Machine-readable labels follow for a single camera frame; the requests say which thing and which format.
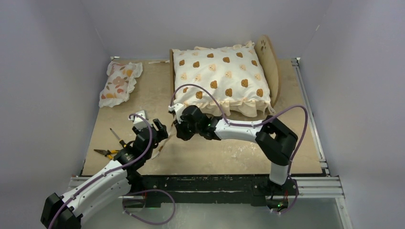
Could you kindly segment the floral print small pillow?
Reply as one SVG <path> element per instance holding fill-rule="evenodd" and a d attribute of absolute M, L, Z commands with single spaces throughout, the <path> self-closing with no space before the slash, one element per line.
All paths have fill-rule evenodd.
<path fill-rule="evenodd" d="M 99 94 L 99 107 L 114 107 L 128 101 L 142 72 L 141 63 L 111 61 L 107 66 L 107 82 Z"/>

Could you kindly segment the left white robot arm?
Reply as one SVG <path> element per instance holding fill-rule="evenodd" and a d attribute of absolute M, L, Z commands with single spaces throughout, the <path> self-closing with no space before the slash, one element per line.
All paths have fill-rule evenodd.
<path fill-rule="evenodd" d="M 141 117 L 134 120 L 136 139 L 122 148 L 109 163 L 78 187 L 46 200 L 41 223 L 48 229 L 80 229 L 97 211 L 129 193 L 137 195 L 143 185 L 137 170 L 151 158 L 153 149 L 168 138 L 159 119 L 149 124 Z"/>

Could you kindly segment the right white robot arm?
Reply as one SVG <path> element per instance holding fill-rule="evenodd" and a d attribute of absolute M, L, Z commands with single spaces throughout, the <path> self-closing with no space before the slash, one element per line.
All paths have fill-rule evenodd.
<path fill-rule="evenodd" d="M 228 120 L 221 116 L 209 117 L 195 105 L 182 104 L 170 105 L 168 111 L 175 115 L 176 136 L 184 141 L 200 135 L 206 140 L 256 143 L 271 162 L 269 190 L 280 194 L 287 188 L 290 157 L 298 136 L 277 118 L 269 115 L 259 121 Z"/>

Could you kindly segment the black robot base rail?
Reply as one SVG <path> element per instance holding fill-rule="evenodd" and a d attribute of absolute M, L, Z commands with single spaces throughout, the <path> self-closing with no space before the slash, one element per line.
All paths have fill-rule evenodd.
<path fill-rule="evenodd" d="M 298 195 L 294 179 L 283 185 L 267 174 L 249 175 L 144 175 L 133 180 L 130 192 L 146 201 L 148 208 L 162 203 L 249 204 L 286 209 Z"/>

